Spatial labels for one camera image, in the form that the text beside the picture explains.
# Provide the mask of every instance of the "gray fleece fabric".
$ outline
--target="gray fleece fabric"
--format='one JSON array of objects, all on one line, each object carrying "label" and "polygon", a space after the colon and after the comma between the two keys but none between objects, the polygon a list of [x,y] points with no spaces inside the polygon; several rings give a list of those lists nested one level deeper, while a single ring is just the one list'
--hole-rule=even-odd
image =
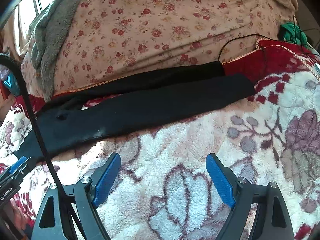
[{"label": "gray fleece fabric", "polygon": [[56,59],[68,35],[79,2],[80,0],[54,0],[34,30],[36,42],[32,48],[31,62],[46,102],[50,101],[53,95]]}]

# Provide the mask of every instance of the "bed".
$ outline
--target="bed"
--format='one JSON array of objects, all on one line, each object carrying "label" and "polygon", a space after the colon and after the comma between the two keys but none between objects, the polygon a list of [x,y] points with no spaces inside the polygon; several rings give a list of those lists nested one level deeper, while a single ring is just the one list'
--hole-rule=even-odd
[{"label": "bed", "polygon": [[[292,19],[295,5],[294,0],[81,0],[57,59],[53,95],[134,73],[211,62],[227,40],[238,36],[257,32],[276,38],[280,24]],[[108,201],[98,208],[112,239],[214,239],[229,209],[204,167],[211,152],[237,176],[261,185],[278,183],[296,239],[308,237],[318,223],[317,59],[311,60],[296,45],[254,38],[234,41],[221,59],[228,73],[242,72],[249,78],[254,68],[241,69],[244,62],[265,68],[256,95],[53,159],[59,178],[68,185],[90,175],[112,152],[120,154],[121,171]],[[43,97],[30,54],[21,70],[29,93]],[[83,109],[100,101],[89,101]],[[23,107],[16,104],[0,130],[2,170],[16,161],[12,153],[30,129]],[[46,164],[40,163],[21,184],[15,200],[30,225],[52,182]],[[254,214],[252,207],[243,239]]]}]

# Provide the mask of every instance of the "blue textured pad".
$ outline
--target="blue textured pad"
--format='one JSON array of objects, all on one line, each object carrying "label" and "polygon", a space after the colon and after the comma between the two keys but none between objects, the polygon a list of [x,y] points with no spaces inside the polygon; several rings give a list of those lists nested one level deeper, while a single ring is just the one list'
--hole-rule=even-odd
[{"label": "blue textured pad", "polygon": [[207,156],[205,166],[222,202],[229,205],[230,208],[233,208],[236,201],[233,198],[232,186],[211,155]]},{"label": "blue textured pad", "polygon": [[113,182],[115,181],[121,166],[121,158],[119,154],[113,158],[105,173],[96,185],[96,192],[92,201],[95,208],[104,203],[109,195]]},{"label": "blue textured pad", "polygon": [[23,164],[26,160],[27,160],[27,157],[25,156],[22,156],[20,159],[18,159],[17,162],[10,167],[10,170],[9,170],[10,174],[14,173],[16,169],[19,168],[19,166]]}]

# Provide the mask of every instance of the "green fabric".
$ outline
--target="green fabric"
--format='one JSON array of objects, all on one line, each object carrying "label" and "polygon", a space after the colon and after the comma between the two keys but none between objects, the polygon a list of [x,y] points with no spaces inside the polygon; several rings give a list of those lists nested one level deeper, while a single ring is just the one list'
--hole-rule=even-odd
[{"label": "green fabric", "polygon": [[282,24],[281,27],[286,30],[283,35],[283,41],[288,41],[297,45],[302,44],[305,48],[308,49],[307,36],[303,31],[300,30],[297,25],[293,24],[292,22],[287,22],[285,24]]}]

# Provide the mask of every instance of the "metal screw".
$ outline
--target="metal screw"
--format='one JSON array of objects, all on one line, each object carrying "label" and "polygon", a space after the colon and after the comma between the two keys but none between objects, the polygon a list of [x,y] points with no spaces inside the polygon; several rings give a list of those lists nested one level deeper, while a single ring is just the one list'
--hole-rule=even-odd
[{"label": "metal screw", "polygon": [[276,187],[278,187],[278,184],[276,184],[275,182],[272,181],[272,182],[270,182],[270,186],[273,188],[276,188]]},{"label": "metal screw", "polygon": [[88,183],[89,181],[90,181],[90,178],[89,178],[89,177],[84,177],[84,178],[81,179],[81,183],[83,183],[83,184],[86,184],[86,183]]},{"label": "metal screw", "polygon": [[50,185],[50,188],[51,188],[51,189],[55,189],[55,188],[57,188],[57,185],[56,185],[55,183],[52,183],[52,184]]},{"label": "metal screw", "polygon": [[238,181],[239,181],[241,184],[247,183],[247,180],[246,180],[244,177],[239,177],[239,178],[238,178]]}]

